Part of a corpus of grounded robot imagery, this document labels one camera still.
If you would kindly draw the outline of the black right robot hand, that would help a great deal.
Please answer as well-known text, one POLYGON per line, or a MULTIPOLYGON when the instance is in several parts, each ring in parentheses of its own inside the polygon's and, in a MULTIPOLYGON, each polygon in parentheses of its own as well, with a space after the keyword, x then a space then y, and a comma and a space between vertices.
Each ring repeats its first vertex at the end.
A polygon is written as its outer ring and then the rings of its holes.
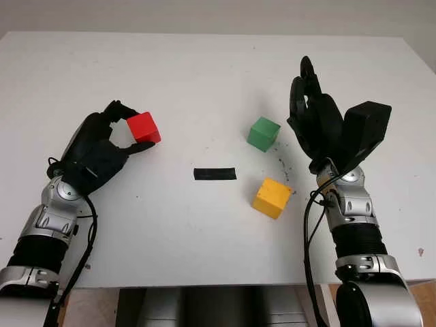
POLYGON ((333 98, 323 93, 308 56, 300 62, 300 75, 290 89, 290 117, 298 143, 311 159, 309 171, 318 174, 333 159, 342 132, 343 117, 333 98))

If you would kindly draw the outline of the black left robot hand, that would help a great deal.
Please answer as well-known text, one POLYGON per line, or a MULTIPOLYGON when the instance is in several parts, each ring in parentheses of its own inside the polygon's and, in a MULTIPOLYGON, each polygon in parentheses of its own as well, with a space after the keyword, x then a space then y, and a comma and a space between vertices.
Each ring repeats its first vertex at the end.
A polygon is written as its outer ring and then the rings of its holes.
POLYGON ((146 141, 120 148, 110 141, 111 123, 137 116, 138 112, 111 101, 103 112, 93 112, 82 122, 60 160, 62 181, 87 196, 106 184, 125 165, 130 155, 155 145, 146 141))

